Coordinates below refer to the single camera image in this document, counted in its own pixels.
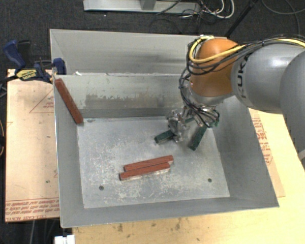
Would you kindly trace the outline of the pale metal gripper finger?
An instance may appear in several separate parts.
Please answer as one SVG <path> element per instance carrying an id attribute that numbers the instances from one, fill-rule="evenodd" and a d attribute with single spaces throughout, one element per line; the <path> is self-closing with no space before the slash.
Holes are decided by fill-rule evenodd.
<path id="1" fill-rule="evenodd" d="M 178 134 L 178 122 L 179 122 L 178 110 L 172 110 L 167 115 L 168 127 L 173 134 Z"/>
<path id="2" fill-rule="evenodd" d="M 189 127 L 186 123 L 179 121 L 176 123 L 175 132 L 174 132 L 174 141 L 176 143 L 182 142 L 186 139 L 188 128 Z"/>

